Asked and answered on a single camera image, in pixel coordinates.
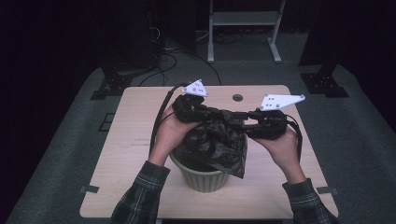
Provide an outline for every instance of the hand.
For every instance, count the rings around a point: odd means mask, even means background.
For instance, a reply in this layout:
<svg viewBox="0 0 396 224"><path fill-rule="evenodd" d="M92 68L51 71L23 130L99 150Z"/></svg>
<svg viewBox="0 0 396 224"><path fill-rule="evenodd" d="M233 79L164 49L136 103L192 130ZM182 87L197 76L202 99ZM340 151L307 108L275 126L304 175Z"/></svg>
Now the hand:
<svg viewBox="0 0 396 224"><path fill-rule="evenodd" d="M164 112L157 132L156 141L148 161L164 166L168 155L183 141L186 133L195 128L200 122L184 123L177 119L172 106Z"/></svg>
<svg viewBox="0 0 396 224"><path fill-rule="evenodd" d="M300 166L297 155L297 137L291 128L276 140L253 139L265 147L273 161L283 171L289 184L305 181L304 172Z"/></svg>

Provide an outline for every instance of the white mounting plate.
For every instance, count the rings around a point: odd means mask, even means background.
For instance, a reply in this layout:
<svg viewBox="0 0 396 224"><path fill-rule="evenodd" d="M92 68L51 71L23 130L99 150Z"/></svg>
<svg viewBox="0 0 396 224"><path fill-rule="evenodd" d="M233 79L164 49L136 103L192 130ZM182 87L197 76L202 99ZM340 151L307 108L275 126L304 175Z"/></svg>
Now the white mounting plate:
<svg viewBox="0 0 396 224"><path fill-rule="evenodd" d="M276 95L265 94L260 111L278 110L287 105L294 105L305 100L304 95Z"/></svg>
<svg viewBox="0 0 396 224"><path fill-rule="evenodd" d="M204 84L202 84L201 79L196 80L192 82L189 86L183 88L183 92L191 95L197 95L197 96L208 96L208 93L204 87Z"/></svg>

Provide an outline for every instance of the trash bag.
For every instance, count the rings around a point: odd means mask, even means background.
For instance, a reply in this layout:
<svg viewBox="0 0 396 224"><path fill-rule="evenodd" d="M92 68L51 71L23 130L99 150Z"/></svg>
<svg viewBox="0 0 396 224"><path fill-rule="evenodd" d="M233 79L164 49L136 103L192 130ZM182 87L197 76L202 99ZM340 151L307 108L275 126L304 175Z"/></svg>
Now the trash bag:
<svg viewBox="0 0 396 224"><path fill-rule="evenodd" d="M209 120L189 131L173 154L184 166L200 172L220 170L239 178L244 177L247 138L244 132L229 127L232 112L221 110L222 116Z"/></svg>

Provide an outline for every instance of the plaid shirt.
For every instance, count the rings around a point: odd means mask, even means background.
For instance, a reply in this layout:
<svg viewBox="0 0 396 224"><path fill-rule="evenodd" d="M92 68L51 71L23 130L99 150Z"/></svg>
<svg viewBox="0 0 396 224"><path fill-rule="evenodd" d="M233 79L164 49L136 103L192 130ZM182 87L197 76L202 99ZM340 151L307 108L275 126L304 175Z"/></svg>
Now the plaid shirt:
<svg viewBox="0 0 396 224"><path fill-rule="evenodd" d="M111 223L155 223L161 191L169 172L165 167L146 161L133 185L114 209ZM311 179L282 186L289 196L294 223L338 223L315 193Z"/></svg>

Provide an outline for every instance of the light wood tabletop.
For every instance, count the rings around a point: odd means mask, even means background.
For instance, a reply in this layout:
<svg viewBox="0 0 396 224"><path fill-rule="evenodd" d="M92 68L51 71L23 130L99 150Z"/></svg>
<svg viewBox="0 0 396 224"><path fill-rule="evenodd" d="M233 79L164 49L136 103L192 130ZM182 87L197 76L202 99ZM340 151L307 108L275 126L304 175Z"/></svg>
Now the light wood tabletop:
<svg viewBox="0 0 396 224"><path fill-rule="evenodd" d="M209 96L204 105L231 111L252 111L260 106L265 93L290 94L285 86L206 86ZM83 217L111 217L126 190L132 186L149 155L152 126L163 99L171 87L131 87L122 95L90 185L97 193L86 192L80 208ZM181 94L175 91L171 104ZM233 95L243 96L241 102ZM327 187L315 152L295 105L282 111L293 116L303 134L301 165L314 188ZM287 219L292 218L290 203L281 185L286 178L269 153L251 139L247 140L246 170L243 179L230 175L226 185L215 192L200 193L188 187L170 159L171 169L163 188L158 218L208 219ZM319 194L336 216L338 210L330 193Z"/></svg>

